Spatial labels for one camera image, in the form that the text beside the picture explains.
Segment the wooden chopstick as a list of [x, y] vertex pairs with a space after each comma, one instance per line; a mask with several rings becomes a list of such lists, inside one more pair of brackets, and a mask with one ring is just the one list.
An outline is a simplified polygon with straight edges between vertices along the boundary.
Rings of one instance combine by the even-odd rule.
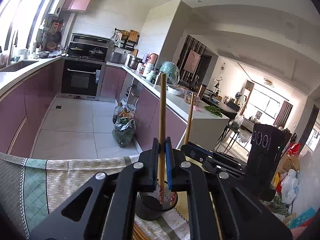
[[190, 128], [191, 128], [191, 121], [193, 116], [193, 107], [194, 107], [194, 93], [191, 93], [191, 100], [190, 100], [190, 107], [189, 107], [189, 114], [188, 114], [188, 122], [187, 127], [185, 130], [185, 137], [184, 137], [184, 144], [187, 145], [189, 142], [190, 136]]
[[164, 173], [165, 173], [165, 113], [166, 113], [166, 84], [167, 77], [165, 73], [161, 74], [160, 82], [160, 100], [159, 100], [159, 154], [158, 154], [158, 179], [159, 179], [159, 201], [164, 202]]

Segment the patterned tablecloth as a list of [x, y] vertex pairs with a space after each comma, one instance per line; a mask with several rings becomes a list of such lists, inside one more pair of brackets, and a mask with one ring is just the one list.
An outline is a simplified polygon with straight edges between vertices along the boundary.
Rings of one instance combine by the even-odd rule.
[[[98, 172], [120, 172], [138, 156], [107, 159], [45, 160], [1, 154], [1, 207], [17, 232], [29, 238], [31, 230]], [[135, 217], [148, 239], [190, 239], [186, 194], [178, 205], [148, 222]]]

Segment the black mesh utensil holder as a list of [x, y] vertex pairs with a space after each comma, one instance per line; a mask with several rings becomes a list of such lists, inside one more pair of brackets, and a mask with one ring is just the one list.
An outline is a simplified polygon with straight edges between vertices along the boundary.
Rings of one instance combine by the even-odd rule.
[[156, 220], [165, 212], [172, 210], [178, 202], [176, 192], [171, 192], [164, 182], [163, 203], [159, 200], [159, 184], [153, 192], [139, 192], [136, 199], [135, 214], [143, 220]]

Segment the bag of green vegetables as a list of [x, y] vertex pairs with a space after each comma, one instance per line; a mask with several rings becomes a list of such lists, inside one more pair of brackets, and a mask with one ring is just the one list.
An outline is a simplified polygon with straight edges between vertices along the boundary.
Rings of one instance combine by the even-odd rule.
[[135, 120], [129, 116], [118, 117], [112, 131], [113, 138], [119, 147], [126, 147], [136, 131]]

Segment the teal air fryer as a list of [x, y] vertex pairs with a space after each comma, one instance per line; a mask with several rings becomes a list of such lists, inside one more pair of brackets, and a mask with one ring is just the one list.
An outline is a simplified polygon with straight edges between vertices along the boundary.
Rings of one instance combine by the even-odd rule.
[[172, 85], [177, 85], [180, 80], [180, 71], [179, 68], [170, 61], [165, 61], [161, 67], [160, 72], [163, 72], [167, 75], [167, 83]]

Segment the steel stock pot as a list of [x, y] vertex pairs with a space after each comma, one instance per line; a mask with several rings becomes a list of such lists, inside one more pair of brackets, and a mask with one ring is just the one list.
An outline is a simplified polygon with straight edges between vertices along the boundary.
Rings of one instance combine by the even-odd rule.
[[142, 62], [142, 59], [129, 55], [129, 60], [127, 62], [127, 66], [133, 70], [136, 70], [138, 68], [138, 64]]

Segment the black built-in oven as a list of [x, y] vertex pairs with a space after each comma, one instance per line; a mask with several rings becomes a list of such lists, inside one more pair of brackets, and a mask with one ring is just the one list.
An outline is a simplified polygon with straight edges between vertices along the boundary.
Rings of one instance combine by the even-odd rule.
[[96, 99], [105, 67], [102, 62], [65, 58], [61, 94]]

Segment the white water heater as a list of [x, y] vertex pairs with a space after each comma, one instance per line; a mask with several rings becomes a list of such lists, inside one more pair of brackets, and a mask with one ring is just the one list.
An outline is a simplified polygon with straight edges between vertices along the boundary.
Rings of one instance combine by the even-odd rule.
[[66, 0], [53, 0], [48, 15], [58, 17]]

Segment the black wall spice rack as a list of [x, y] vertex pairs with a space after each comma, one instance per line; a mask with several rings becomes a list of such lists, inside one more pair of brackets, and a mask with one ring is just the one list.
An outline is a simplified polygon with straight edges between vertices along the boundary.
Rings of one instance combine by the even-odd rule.
[[113, 32], [114, 45], [120, 49], [134, 51], [138, 44], [140, 33], [135, 30], [120, 30], [115, 28]]

